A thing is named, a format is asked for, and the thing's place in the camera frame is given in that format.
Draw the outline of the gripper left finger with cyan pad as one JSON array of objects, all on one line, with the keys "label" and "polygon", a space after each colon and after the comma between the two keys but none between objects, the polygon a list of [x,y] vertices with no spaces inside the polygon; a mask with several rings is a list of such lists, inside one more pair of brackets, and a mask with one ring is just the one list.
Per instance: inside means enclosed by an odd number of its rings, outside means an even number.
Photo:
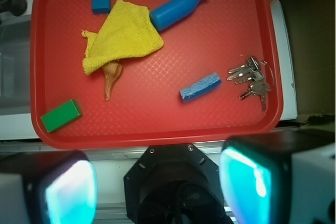
[{"label": "gripper left finger with cyan pad", "polygon": [[1,223],[93,223],[97,175],[82,151],[1,158]]}]

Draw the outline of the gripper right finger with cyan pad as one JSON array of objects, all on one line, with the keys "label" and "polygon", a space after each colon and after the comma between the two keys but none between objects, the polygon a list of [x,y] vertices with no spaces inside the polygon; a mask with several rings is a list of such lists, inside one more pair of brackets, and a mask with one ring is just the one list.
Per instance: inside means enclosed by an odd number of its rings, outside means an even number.
[{"label": "gripper right finger with cyan pad", "polygon": [[335,134],[232,136],[219,157],[219,181],[239,223],[335,223]]}]

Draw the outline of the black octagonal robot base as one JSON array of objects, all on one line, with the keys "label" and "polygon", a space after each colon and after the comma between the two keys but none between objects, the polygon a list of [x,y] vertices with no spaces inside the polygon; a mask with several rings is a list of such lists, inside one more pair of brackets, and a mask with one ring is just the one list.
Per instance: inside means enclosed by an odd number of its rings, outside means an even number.
[{"label": "black octagonal robot base", "polygon": [[193,144],[150,146],[123,178],[134,223],[232,223],[219,168]]}]

